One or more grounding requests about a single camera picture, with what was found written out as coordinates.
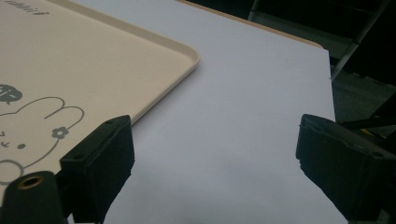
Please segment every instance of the plastic tray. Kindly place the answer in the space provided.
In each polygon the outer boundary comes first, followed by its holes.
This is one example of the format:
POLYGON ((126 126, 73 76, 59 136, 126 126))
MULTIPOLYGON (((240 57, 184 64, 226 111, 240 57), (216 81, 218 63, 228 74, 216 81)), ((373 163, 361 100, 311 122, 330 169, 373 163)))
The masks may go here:
POLYGON ((189 46, 65 0, 0 0, 0 34, 0 201, 16 177, 58 172, 104 120, 137 121, 200 60, 189 46))

